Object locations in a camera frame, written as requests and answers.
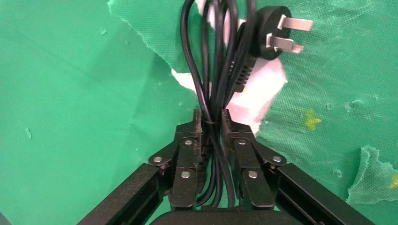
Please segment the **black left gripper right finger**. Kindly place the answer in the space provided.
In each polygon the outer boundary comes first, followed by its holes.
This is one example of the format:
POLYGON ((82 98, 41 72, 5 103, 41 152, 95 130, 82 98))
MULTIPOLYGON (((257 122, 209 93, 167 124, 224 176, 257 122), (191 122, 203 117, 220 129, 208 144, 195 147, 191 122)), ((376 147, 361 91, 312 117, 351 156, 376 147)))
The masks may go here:
POLYGON ((371 221, 222 111, 222 137, 243 225, 369 225, 371 221))

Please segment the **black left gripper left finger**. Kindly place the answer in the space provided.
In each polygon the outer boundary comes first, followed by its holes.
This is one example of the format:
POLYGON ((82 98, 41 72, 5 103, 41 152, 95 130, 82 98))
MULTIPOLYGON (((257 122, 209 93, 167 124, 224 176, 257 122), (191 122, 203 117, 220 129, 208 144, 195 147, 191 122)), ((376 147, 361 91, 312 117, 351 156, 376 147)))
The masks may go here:
POLYGON ((144 225, 169 196, 171 211, 153 225, 177 225, 178 219, 197 206, 198 154, 201 149, 201 115, 176 127, 171 143, 153 154, 80 222, 80 225, 144 225))

